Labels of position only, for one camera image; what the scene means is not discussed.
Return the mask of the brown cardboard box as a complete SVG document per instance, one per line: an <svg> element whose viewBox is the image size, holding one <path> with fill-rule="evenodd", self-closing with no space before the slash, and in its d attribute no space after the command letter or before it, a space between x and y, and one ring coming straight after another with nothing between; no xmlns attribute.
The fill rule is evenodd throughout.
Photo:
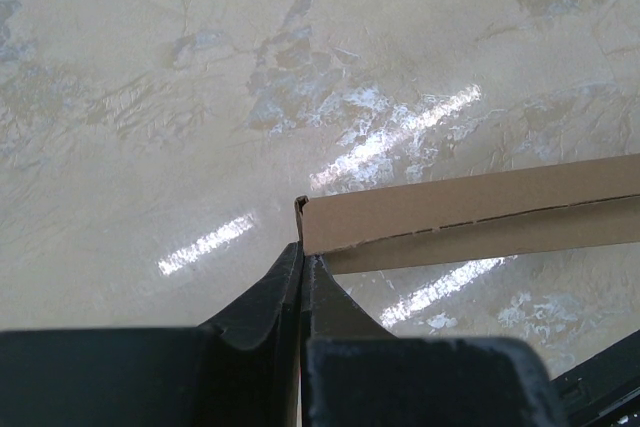
<svg viewBox="0 0 640 427"><path fill-rule="evenodd" d="M634 243L639 157L301 196L295 208L305 254L334 274Z"/></svg>

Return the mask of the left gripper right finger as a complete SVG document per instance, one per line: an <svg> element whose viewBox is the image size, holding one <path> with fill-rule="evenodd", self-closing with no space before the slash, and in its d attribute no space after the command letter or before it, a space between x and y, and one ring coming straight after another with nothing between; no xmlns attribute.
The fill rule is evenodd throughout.
<svg viewBox="0 0 640 427"><path fill-rule="evenodd" d="M565 426L541 359L508 337L392 335L321 256L302 281L305 426Z"/></svg>

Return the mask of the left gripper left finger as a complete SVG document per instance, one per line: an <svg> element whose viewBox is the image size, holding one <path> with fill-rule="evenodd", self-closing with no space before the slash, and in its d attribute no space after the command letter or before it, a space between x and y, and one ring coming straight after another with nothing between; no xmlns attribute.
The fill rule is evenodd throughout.
<svg viewBox="0 0 640 427"><path fill-rule="evenodd" d="M1 335L5 426L293 426L304 255L189 327Z"/></svg>

